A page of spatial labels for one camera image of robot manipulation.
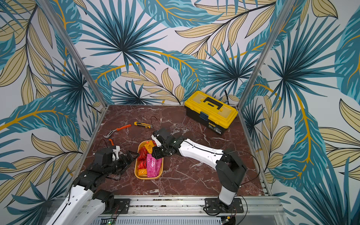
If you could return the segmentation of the orange yellow tea bag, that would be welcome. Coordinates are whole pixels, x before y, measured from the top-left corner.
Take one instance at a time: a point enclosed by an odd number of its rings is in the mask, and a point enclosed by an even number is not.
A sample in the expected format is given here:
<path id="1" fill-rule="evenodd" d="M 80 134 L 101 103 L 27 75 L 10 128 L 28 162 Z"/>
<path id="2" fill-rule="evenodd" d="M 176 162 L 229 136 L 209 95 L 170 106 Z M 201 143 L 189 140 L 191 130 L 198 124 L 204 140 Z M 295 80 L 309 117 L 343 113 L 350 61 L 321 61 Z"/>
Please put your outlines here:
<path id="1" fill-rule="evenodd" d="M 147 152 L 149 154 L 152 154 L 153 148 L 156 147 L 156 146 L 157 145 L 156 145 L 156 143 L 154 141 L 148 141 L 148 142 L 146 142 L 144 147 L 145 147 L 145 149 L 147 150 Z"/>

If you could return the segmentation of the yellow plastic storage box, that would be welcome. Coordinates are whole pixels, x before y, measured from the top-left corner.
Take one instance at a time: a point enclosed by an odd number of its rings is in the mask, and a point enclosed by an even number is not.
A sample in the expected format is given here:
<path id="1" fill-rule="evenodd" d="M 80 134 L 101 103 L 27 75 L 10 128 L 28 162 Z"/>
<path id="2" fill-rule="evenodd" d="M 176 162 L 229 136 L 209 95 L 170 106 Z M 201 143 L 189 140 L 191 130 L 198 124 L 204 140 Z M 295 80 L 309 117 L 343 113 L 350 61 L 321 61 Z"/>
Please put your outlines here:
<path id="1" fill-rule="evenodd" d="M 163 173 L 163 159 L 155 159 L 152 156 L 155 141 L 143 141 L 138 147 L 138 158 L 136 160 L 134 174 L 141 180 L 158 179 Z"/>

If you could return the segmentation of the red tea bag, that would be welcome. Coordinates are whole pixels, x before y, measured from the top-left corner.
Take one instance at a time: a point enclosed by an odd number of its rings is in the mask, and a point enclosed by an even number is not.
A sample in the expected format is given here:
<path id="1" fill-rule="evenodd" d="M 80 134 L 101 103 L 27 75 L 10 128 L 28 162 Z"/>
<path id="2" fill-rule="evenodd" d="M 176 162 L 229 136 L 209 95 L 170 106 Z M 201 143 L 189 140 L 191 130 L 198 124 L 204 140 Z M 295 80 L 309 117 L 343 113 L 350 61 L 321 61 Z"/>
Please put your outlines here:
<path id="1" fill-rule="evenodd" d="M 138 170 L 147 169 L 147 161 L 146 161 L 146 159 L 145 160 L 139 160 L 137 168 L 138 168 Z"/>
<path id="2" fill-rule="evenodd" d="M 137 158 L 138 161 L 142 161 L 142 160 L 146 160 L 147 155 L 148 155 L 148 151 L 146 149 L 146 147 L 141 147 L 140 150 L 138 151 L 139 156 Z"/>

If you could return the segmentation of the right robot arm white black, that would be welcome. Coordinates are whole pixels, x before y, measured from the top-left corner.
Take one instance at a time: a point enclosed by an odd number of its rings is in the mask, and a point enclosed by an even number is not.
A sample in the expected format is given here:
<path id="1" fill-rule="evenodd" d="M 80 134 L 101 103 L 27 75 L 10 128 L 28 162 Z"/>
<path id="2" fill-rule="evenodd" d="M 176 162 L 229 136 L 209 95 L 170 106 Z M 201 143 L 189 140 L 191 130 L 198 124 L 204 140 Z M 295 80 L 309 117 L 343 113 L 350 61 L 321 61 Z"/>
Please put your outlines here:
<path id="1" fill-rule="evenodd" d="M 151 138 L 156 144 L 152 152 L 155 159 L 177 154 L 213 168 L 221 183 L 219 201 L 227 206 L 232 203 L 248 170 L 237 151 L 214 149 L 183 136 L 175 137 L 164 128 L 154 131 Z"/>

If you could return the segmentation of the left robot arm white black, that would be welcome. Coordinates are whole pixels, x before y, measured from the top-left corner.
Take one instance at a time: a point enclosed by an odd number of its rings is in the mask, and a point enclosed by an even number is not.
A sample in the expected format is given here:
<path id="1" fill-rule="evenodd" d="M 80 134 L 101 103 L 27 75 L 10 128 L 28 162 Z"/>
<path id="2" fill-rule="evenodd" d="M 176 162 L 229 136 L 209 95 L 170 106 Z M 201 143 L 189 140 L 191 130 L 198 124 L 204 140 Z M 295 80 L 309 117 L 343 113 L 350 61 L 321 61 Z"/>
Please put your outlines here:
<path id="1" fill-rule="evenodd" d="M 114 194 L 98 190 L 111 175 L 123 175 L 139 153 L 121 152 L 119 146 L 102 148 L 95 152 L 94 160 L 74 180 L 68 195 L 47 222 L 48 225 L 87 225 L 95 218 L 119 210 Z"/>

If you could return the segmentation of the red tea bag in box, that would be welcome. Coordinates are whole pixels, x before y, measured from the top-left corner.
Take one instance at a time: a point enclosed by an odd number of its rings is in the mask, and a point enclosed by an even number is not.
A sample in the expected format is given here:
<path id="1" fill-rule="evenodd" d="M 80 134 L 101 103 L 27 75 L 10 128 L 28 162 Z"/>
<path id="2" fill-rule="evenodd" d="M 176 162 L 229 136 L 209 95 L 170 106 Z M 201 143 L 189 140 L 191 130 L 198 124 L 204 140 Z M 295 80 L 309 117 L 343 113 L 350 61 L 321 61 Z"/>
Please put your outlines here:
<path id="1" fill-rule="evenodd" d="M 137 168 L 138 168 L 138 170 L 147 169 L 147 161 L 146 161 L 146 159 L 145 160 L 139 160 Z"/>

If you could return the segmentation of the yellow black utility knife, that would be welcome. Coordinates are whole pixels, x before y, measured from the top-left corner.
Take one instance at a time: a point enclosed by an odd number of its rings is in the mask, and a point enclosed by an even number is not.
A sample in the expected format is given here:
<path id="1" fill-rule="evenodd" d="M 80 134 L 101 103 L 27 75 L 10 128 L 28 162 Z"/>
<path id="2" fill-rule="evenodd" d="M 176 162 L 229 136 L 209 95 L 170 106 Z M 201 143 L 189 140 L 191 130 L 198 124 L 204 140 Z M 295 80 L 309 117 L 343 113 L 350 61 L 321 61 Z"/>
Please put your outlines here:
<path id="1" fill-rule="evenodd" d="M 138 127 L 143 127 L 143 128 L 153 128 L 153 126 L 151 124 L 147 124 L 147 123 L 143 123 L 143 122 L 138 122 L 138 121 L 135 121 L 134 122 L 134 125 L 135 126 L 138 126 Z"/>

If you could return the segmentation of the yellow black toolbox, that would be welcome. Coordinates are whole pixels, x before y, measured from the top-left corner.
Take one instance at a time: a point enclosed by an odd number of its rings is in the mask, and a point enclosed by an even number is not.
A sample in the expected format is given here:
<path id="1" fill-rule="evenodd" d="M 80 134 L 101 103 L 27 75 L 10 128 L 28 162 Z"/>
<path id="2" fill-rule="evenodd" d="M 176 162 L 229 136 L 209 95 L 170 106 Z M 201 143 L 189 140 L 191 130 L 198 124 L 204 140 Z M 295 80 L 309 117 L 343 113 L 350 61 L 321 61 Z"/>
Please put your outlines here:
<path id="1" fill-rule="evenodd" d="M 238 115 L 238 111 L 201 91 L 196 91 L 185 102 L 186 115 L 222 135 Z"/>

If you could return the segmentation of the orange handled pliers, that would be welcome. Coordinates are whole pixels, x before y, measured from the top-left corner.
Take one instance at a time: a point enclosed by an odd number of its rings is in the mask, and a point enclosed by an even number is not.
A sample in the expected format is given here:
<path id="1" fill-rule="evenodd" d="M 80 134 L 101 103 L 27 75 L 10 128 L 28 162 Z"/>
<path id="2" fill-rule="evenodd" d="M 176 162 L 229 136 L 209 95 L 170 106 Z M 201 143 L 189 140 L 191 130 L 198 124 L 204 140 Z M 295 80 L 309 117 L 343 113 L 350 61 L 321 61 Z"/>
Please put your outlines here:
<path id="1" fill-rule="evenodd" d="M 116 129 L 114 129 L 114 130 L 111 130 L 107 135 L 104 135 L 103 137 L 104 137 L 105 139 L 108 139 L 109 142 L 110 142 L 110 144 L 111 144 L 112 146 L 114 146 L 114 142 L 113 142 L 113 140 L 111 139 L 111 136 L 113 135 L 113 133 L 118 132 L 118 131 L 121 131 L 121 130 L 126 129 L 126 128 L 129 128 L 129 127 L 131 127 L 131 124 L 128 124 L 128 125 L 125 125 L 125 126 L 122 126 L 122 127 L 118 127 L 118 128 L 116 128 Z"/>

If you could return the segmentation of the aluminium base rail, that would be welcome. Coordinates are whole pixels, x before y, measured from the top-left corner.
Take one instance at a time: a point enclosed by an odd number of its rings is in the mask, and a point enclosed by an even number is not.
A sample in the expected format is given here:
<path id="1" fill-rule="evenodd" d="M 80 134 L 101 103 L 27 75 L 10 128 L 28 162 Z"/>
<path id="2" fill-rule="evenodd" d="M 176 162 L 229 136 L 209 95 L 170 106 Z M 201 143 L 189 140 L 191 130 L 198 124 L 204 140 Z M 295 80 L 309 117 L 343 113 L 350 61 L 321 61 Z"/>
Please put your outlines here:
<path id="1" fill-rule="evenodd" d="M 132 219 L 133 224 L 149 225 L 155 220 L 174 225 L 178 220 L 181 224 L 199 225 L 208 220 L 221 224 L 222 217 L 232 216 L 237 225 L 248 224 L 252 217 L 261 220 L 263 225 L 269 225 L 273 220 L 277 225 L 289 224 L 285 208 L 276 196 L 236 196 L 229 206 L 214 196 L 114 196 L 114 199 L 119 210 L 104 212 L 97 218 L 112 220 L 115 224 L 126 224 L 125 219 Z M 61 204 L 56 201 L 51 206 L 45 224 Z"/>

